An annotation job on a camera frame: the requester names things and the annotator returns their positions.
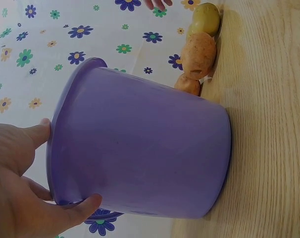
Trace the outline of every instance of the yellow flower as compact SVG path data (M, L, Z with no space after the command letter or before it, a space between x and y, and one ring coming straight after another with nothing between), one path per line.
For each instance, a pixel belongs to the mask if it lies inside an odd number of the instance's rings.
M11 51L12 49L10 48L3 49L1 54L1 61L6 61L8 58L10 58Z
M51 42L49 42L49 43L47 44L47 46L48 46L48 47L53 47L53 46L55 46L56 44L57 44L56 41L51 41Z
M200 4L200 0L183 0L181 1L181 4L184 5L185 9L194 11L195 7L197 7Z
M11 104L10 98L1 99L0 100L0 113L3 113L4 111L8 110L10 104Z
M31 101L31 103L29 103L29 108L37 108L42 104L42 102L40 102L40 98L34 98L34 100Z
M178 28L178 33L180 34L180 35L183 35L184 34L184 29L183 28Z

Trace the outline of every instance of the hand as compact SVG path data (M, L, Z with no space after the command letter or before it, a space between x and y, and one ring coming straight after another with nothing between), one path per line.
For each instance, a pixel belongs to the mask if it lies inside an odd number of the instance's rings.
M22 176L49 135L48 119L30 128L0 124L0 237L52 238L79 225L100 206L98 194L71 207L46 203L52 200L50 192Z
M161 10L165 10L165 6L164 4L162 3L162 1L164 1L168 6L172 6L172 0L144 0L145 1L145 4L147 5L147 7L150 9L150 10L153 10L153 3L155 3L155 5Z

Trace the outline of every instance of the child's hand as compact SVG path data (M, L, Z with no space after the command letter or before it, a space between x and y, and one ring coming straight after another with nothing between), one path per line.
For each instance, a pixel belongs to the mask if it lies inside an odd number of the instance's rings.
M165 9L165 6L162 2L165 2L168 6L172 6L172 0L144 0L145 4L150 10L153 10L153 3L161 10L163 11Z

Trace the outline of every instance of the fingernail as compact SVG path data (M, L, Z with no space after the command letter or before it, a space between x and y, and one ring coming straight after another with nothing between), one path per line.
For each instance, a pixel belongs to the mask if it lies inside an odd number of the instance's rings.
M47 124L50 124L50 120L48 118L43 118L41 121L40 121L40 124L41 125L47 125Z

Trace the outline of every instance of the bucket handle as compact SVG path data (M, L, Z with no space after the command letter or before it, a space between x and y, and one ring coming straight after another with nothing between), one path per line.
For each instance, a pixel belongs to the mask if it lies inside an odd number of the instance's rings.
M104 215L91 215L88 219L86 219L87 221L100 221L100 220L110 220L116 217L119 217L121 215L123 215L124 213L120 213L120 212L112 212L112 213L108 213L108 214L104 214Z

